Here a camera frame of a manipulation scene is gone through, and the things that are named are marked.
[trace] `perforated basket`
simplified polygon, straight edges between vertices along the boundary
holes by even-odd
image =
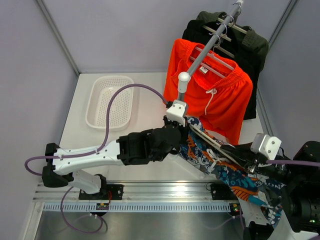
[[[127,76],[102,76],[98,78],[91,89],[89,103],[86,109],[85,121],[95,129],[106,129],[107,107],[111,97],[121,87],[133,84]],[[109,117],[109,130],[120,131],[129,125],[134,88],[130,87],[120,92],[114,99]]]

